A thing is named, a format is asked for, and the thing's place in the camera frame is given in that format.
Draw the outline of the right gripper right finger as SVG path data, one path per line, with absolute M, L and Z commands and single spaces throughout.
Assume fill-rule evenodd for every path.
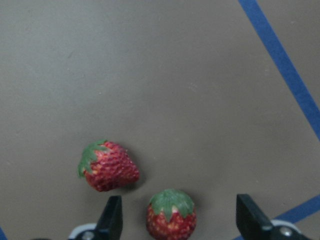
M 270 220 L 250 195 L 236 195 L 235 222 L 242 240 L 307 240 L 293 223 Z

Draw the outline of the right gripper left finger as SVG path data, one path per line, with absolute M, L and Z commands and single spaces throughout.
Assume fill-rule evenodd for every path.
M 109 197 L 106 206 L 96 224 L 97 240 L 119 240 L 123 230 L 122 197 Z

